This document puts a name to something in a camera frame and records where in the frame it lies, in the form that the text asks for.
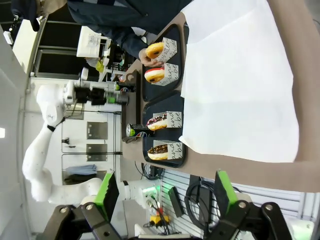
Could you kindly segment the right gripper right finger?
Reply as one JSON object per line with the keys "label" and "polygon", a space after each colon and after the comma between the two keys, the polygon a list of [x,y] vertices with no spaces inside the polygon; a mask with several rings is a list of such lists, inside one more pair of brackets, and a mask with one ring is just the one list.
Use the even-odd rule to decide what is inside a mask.
{"label": "right gripper right finger", "polygon": [[215,174],[213,193],[220,219],[208,240],[234,240],[239,232],[250,232],[255,240],[291,240],[292,236],[275,202],[256,206],[238,198],[226,171]]}

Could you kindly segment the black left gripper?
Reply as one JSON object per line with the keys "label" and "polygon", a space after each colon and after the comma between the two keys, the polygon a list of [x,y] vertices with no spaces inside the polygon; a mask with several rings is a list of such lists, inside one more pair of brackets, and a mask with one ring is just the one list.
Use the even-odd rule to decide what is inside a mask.
{"label": "black left gripper", "polygon": [[86,104],[88,101],[91,102],[92,106],[102,106],[106,102],[108,104],[118,104],[118,97],[114,94],[109,94],[106,97],[106,91],[103,88],[93,87],[75,87],[75,99],[77,103]]}

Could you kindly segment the person's right hand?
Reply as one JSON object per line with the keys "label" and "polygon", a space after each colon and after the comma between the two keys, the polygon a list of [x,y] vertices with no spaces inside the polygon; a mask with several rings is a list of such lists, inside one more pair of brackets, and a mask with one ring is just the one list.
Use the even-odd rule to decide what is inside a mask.
{"label": "person's right hand", "polygon": [[152,61],[146,54],[146,49],[143,48],[139,51],[138,54],[140,62],[145,66],[145,67],[155,67],[158,65],[157,61]]}

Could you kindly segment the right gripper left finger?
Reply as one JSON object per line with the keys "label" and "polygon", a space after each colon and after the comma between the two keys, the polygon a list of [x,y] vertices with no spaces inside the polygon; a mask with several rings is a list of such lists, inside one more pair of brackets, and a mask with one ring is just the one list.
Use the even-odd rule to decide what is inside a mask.
{"label": "right gripper left finger", "polygon": [[93,201],[78,207],[59,205],[51,215],[43,232],[45,240],[79,240],[92,233],[96,240],[118,240],[119,233],[111,224],[119,197],[116,176],[107,173]]}

